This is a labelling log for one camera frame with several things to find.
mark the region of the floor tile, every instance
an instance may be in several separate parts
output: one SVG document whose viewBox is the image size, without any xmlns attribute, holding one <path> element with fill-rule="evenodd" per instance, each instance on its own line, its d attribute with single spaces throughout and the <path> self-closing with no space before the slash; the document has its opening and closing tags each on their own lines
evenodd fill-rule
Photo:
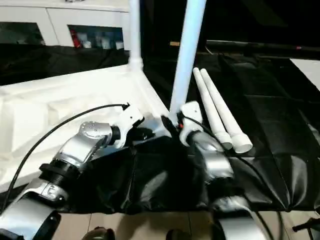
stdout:
<svg viewBox="0 0 320 240">
<path fill-rule="evenodd" d="M 188 213 L 140 213 L 136 215 L 92 214 L 89 230 L 95 227 L 111 228 L 116 240 L 165 240 L 171 229 L 189 230 Z"/>
<path fill-rule="evenodd" d="M 213 220 L 206 211 L 189 212 L 192 240 L 211 240 Z"/>
<path fill-rule="evenodd" d="M 304 224 L 310 218 L 318 219 L 320 215 L 314 211 L 291 211 L 287 213 L 287 232 L 290 236 L 290 240 L 309 240 L 308 230 L 301 230 L 294 232 L 292 227 L 300 224 Z"/>
<path fill-rule="evenodd" d="M 61 214 L 52 240 L 81 240 L 88 232 L 91 214 Z"/>
<path fill-rule="evenodd" d="M 278 215 L 275 211 L 260 211 L 259 212 L 262 216 L 262 218 L 264 219 L 265 223 L 267 224 L 267 226 L 269 227 L 274 239 L 279 239 L 279 233 L 280 233 L 280 222 L 279 222 L 279 218 Z M 287 227 L 288 224 L 286 222 L 286 217 L 285 217 L 286 213 L 281 213 L 282 216 L 282 221 L 283 221 L 283 231 L 282 231 L 282 236 L 283 236 L 283 240 L 290 240 L 289 235 L 287 233 Z M 260 227 L 260 229 L 263 231 L 264 235 L 267 237 L 267 239 L 269 240 L 269 236 L 267 234 L 266 229 L 263 227 L 262 223 L 260 222 L 260 220 L 258 219 L 257 215 L 254 213 L 252 215 L 253 219 L 255 220 L 256 224 Z"/>
</svg>

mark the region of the white pole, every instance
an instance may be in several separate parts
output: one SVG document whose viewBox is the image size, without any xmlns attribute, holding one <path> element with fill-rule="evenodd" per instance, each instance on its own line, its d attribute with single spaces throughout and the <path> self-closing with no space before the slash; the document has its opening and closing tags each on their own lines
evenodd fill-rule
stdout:
<svg viewBox="0 0 320 240">
<path fill-rule="evenodd" d="M 140 43 L 140 0 L 130 0 L 130 42 L 130 70 L 142 70 L 143 62 L 141 58 Z"/>
<path fill-rule="evenodd" d="M 172 114 L 178 113 L 187 99 L 205 7 L 206 0 L 187 0 L 170 103 Z"/>
<path fill-rule="evenodd" d="M 215 104 L 212 101 L 212 98 L 206 87 L 204 79 L 201 76 L 199 68 L 195 67 L 193 69 L 193 74 L 196 81 L 196 85 L 198 86 L 198 89 L 201 95 L 206 116 L 208 118 L 213 134 L 218 138 L 218 140 L 222 143 L 222 145 L 226 149 L 231 149 L 232 148 L 231 137 L 225 130 L 225 127 L 220 119 L 220 116 L 217 112 Z"/>
<path fill-rule="evenodd" d="M 234 151 L 238 154 L 248 152 L 253 146 L 249 137 L 242 132 L 214 82 L 211 80 L 207 70 L 201 69 L 200 73 L 222 119 L 225 129 L 231 136 Z"/>
</svg>

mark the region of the silver robot actuator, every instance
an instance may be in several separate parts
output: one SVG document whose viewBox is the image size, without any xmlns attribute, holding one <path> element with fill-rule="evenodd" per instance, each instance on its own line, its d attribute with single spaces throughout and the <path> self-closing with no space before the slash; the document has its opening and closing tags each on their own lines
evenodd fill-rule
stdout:
<svg viewBox="0 0 320 240">
<path fill-rule="evenodd" d="M 52 162 L 41 165 L 39 178 L 31 181 L 1 214 L 0 239 L 51 239 L 61 218 L 56 209 L 64 205 L 87 163 L 101 148 L 122 148 L 128 131 L 142 120 L 140 111 L 129 106 L 114 125 L 82 123 L 78 133 L 61 147 Z"/>
<path fill-rule="evenodd" d="M 234 171 L 222 147 L 203 128 L 189 117 L 202 123 L 199 104 L 188 102 L 181 107 L 183 145 L 194 150 L 195 160 L 202 165 L 209 206 L 214 212 L 213 237 L 216 240 L 266 240 L 252 218 L 244 192 L 235 184 Z"/>
</svg>

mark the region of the black fabric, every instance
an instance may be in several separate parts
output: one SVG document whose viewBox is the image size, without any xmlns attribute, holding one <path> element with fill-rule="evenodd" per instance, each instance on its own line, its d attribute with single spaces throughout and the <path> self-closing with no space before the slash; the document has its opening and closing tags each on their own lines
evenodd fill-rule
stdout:
<svg viewBox="0 0 320 240">
<path fill-rule="evenodd" d="M 121 51 L 69 47 L 3 46 L 1 84 L 125 64 Z M 313 210 L 320 207 L 320 131 L 317 88 L 289 59 L 202 55 L 206 68 L 253 149 L 242 155 L 264 177 L 231 159 L 237 183 L 254 207 L 263 210 Z M 176 61 L 144 59 L 144 72 L 169 107 Z M 201 99 L 191 77 L 188 101 Z M 64 212 L 135 214 L 144 211 L 198 211 L 210 204 L 201 165 L 190 149 L 168 137 L 93 161 L 81 175 Z"/>
</svg>

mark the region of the wire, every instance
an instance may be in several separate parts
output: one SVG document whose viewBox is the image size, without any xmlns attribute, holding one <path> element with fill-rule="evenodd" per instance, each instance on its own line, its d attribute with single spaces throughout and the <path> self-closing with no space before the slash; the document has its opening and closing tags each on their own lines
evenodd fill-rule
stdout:
<svg viewBox="0 0 320 240">
<path fill-rule="evenodd" d="M 214 55 L 214 53 L 212 51 L 209 50 L 209 48 L 207 46 L 204 46 L 205 49 L 207 50 L 207 52 L 210 54 L 210 55 Z"/>
<path fill-rule="evenodd" d="M 4 199 L 4 202 L 3 202 L 3 205 L 2 205 L 2 209 L 1 209 L 1 213 L 4 212 L 4 210 L 6 209 L 6 206 L 8 204 L 8 201 L 9 201 L 9 198 L 10 198 L 10 195 L 11 195 L 11 192 L 12 190 L 14 189 L 14 186 L 16 184 L 16 181 L 18 179 L 18 176 L 21 172 L 21 169 L 23 168 L 23 166 L 25 165 L 27 159 L 30 157 L 30 155 L 32 154 L 32 152 L 36 149 L 37 146 L 39 146 L 40 143 L 42 143 L 49 135 L 51 135 L 53 132 L 55 132 L 58 128 L 60 128 L 61 126 L 69 123 L 70 121 L 78 118 L 78 117 L 81 117 L 85 114 L 88 114 L 88 113 L 91 113 L 93 111 L 96 111 L 96 110 L 99 110 L 99 109 L 104 109 L 104 108 L 110 108 L 110 107 L 125 107 L 127 106 L 126 104 L 108 104 L 108 105 L 102 105 L 102 106 L 97 106 L 97 107 L 94 107 L 94 108 L 91 108 L 91 109 L 88 109 L 86 111 L 83 111 L 81 113 L 78 113 L 77 115 L 74 115 L 66 120 L 64 120 L 63 122 L 59 123 L 58 125 L 56 125 L 54 128 L 52 128 L 50 131 L 48 131 L 43 137 L 41 137 L 31 148 L 30 150 L 26 153 L 26 155 L 24 156 L 24 158 L 22 159 L 19 167 L 17 168 L 15 174 L 14 174 L 14 177 L 13 179 L 11 180 L 11 183 L 10 183 L 10 186 L 8 188 L 8 191 L 6 192 L 6 196 L 5 196 L 5 199 Z"/>
<path fill-rule="evenodd" d="M 307 229 L 310 240 L 314 240 L 314 236 L 312 235 L 312 231 L 310 228 Z"/>
<path fill-rule="evenodd" d="M 202 124 L 201 122 L 191 118 L 191 117 L 188 117 L 188 116 L 185 116 L 182 114 L 182 116 L 186 119 L 189 119 L 191 121 L 193 121 L 194 123 L 198 124 L 199 126 L 201 126 L 203 128 L 203 130 L 208 134 L 210 135 L 213 139 L 215 139 L 219 144 L 220 146 L 222 147 L 222 149 L 224 150 L 224 152 L 226 153 L 226 155 L 229 153 L 229 150 L 226 149 L 223 144 L 220 142 L 220 140 L 212 133 L 212 131 L 206 127 L 204 124 Z M 242 163 L 244 163 L 245 165 L 247 165 L 251 170 L 253 170 L 255 172 L 255 174 L 259 177 L 260 181 L 262 182 L 262 184 L 264 185 L 264 187 L 269 191 L 269 193 L 271 194 L 271 196 L 273 196 L 273 193 L 272 191 L 270 190 L 270 188 L 268 187 L 268 184 L 267 182 L 264 180 L 264 178 L 262 177 L 262 175 L 259 173 L 259 171 L 252 165 L 250 164 L 249 162 L 247 162 L 246 160 L 244 160 L 243 158 L 241 158 L 240 156 L 236 155 L 235 156 L 239 161 L 241 161 Z M 249 198 L 244 195 L 244 198 L 247 200 L 247 202 L 252 205 L 252 202 L 249 200 Z M 283 222 L 283 218 L 281 216 L 281 213 L 280 212 L 276 212 L 277 213 L 277 216 L 278 216 L 278 219 L 279 219 L 279 240 L 283 240 L 283 231 L 284 231 L 284 222 Z M 261 216 L 261 214 L 258 212 L 258 211 L 255 211 L 255 214 L 257 215 L 257 217 L 259 218 L 260 222 L 262 223 L 264 229 L 266 230 L 269 238 L 271 240 L 274 240 L 274 236 L 272 235 L 271 231 L 270 231 L 270 228 L 268 227 L 268 225 L 266 224 L 265 220 L 263 219 L 263 217 Z"/>
</svg>

